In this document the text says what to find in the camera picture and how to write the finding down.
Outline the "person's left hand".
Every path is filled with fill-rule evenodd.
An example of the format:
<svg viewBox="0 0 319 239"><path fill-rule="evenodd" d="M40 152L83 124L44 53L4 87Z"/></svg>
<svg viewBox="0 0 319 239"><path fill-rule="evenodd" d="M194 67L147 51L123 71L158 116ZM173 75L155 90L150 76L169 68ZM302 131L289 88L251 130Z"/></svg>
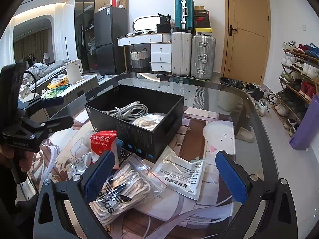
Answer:
<svg viewBox="0 0 319 239"><path fill-rule="evenodd" d="M34 152L25 151L24 153L18 153L8 145L1 145L1 165L10 167L10 160L12 160L16 154L18 155L18 165L21 171L26 173L31 168Z"/></svg>

